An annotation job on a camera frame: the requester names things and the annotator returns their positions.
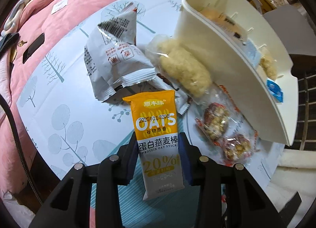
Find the clear bag brown nut clusters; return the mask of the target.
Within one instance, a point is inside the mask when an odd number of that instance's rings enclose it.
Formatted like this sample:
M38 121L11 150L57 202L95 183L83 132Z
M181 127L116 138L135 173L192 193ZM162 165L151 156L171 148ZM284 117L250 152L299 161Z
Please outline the clear bag brown nut clusters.
M257 152L258 132L244 117L226 88L213 84L198 105L197 127L209 145L221 154L222 163L246 164Z

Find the orange oats bar packet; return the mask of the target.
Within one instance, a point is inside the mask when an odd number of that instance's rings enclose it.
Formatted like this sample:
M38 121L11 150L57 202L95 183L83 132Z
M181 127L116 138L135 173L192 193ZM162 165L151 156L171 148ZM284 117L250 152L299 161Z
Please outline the orange oats bar packet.
M182 190L175 92L142 92L123 100L131 107L145 185L143 200Z

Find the blue white snack packet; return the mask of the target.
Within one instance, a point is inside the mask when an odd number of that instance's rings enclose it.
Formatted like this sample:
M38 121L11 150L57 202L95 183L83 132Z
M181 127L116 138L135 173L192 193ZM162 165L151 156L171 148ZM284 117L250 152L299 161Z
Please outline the blue white snack packet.
M266 79L266 86L276 103L283 103L283 91L274 80Z

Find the clear bag pale floss roll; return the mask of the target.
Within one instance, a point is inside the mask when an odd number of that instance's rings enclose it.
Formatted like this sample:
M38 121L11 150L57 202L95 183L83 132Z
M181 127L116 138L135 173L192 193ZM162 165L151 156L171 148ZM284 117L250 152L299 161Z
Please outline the clear bag pale floss roll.
M162 76L180 87L195 103L209 103L211 74L179 40L157 35L146 46L145 55Z

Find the clear bag yellow puffs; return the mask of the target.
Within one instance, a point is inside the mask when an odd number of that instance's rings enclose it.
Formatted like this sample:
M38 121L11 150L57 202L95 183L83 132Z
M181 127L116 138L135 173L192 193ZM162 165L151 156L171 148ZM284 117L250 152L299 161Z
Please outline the clear bag yellow puffs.
M264 55L260 59L260 66L263 68L266 76L271 80L277 79L276 61L269 55Z

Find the large white blue snack bag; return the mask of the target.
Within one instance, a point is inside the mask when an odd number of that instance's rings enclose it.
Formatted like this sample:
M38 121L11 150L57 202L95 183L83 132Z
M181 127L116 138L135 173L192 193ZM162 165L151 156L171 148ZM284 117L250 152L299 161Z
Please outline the large white blue snack bag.
M256 69L260 63L262 55L250 39L243 42L243 51L252 67Z

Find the patterned white teal tablecloth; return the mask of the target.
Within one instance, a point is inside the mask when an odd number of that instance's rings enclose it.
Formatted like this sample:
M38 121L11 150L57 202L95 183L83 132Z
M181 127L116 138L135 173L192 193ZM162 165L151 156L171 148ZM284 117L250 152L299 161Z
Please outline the patterned white teal tablecloth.
M120 80L116 85L108 85L94 71L94 64L88 70L84 64L84 47L94 29L99 23L125 12L130 3L135 6L132 10L137 8L137 17L131 20L137 29L132 27L128 29L132 32L128 32L114 24L110 24L110 29L118 36L135 34L136 46L112 53L109 60L106 53L96 51L107 57L105 64L110 71L112 67L120 67L120 62L125 65L125 59L134 61L135 56L149 64L143 56L145 46L158 34L173 34L181 0L110 0L49 50L18 99L18 111L29 136L35 139L34 145L60 180L76 162L86 166L99 164L128 143L134 128L130 107L122 97L156 89L149 84L155 81L145 77L116 92L115 88L122 85ZM275 171L284 146L271 142L263 145L270 149L262 148L258 157L253 157L246 166L264 192L271 179L269 168ZM188 188L186 181L185 186L173 194L143 201L145 187L138 159L131 185L119 187L123 224L126 227L192 227L199 188Z

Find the pink bed quilt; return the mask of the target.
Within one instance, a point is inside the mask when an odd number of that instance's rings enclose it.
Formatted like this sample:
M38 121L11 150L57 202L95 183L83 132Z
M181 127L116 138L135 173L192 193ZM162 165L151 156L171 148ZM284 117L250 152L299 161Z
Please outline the pink bed quilt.
M18 25L20 40L13 69L10 52L1 55L1 95L14 116L23 154L31 167L36 149L23 126L17 100L27 80L45 55L79 23L116 0L32 0Z

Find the window metal security bars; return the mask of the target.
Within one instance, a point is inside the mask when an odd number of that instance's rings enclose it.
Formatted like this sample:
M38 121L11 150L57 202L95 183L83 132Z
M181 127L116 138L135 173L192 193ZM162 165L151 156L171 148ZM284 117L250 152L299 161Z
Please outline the window metal security bars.
M315 70L298 80L299 102L293 149L315 152Z

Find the grey crumpled snack bag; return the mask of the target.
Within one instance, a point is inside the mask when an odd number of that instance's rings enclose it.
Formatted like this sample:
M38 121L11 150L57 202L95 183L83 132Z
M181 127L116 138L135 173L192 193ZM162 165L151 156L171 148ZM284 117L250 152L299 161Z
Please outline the grey crumpled snack bag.
M135 45L137 7L100 22L84 47L84 62L94 96L106 101L122 88L151 81L156 69Z

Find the white plastic storage bin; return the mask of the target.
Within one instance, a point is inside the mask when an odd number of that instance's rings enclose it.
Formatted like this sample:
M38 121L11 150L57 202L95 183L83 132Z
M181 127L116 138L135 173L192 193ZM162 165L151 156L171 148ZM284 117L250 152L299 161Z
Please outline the white plastic storage bin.
M255 48L269 51L276 60L276 84L283 92L282 103L270 94L242 44L201 14L204 7L232 18L246 30ZM291 74L293 62L275 31L248 1L182 0L174 37L210 71L216 84L228 90L261 139L293 144L298 116L298 80Z

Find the yellow barcode snack bag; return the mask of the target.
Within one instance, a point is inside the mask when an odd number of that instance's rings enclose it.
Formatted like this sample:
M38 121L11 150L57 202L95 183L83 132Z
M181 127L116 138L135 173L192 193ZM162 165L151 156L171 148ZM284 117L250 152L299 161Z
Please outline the yellow barcode snack bag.
M234 20L232 20L225 13L221 13L214 8L205 7L200 11L205 18L213 22L224 33L226 33L232 40L245 45L247 42L247 32Z

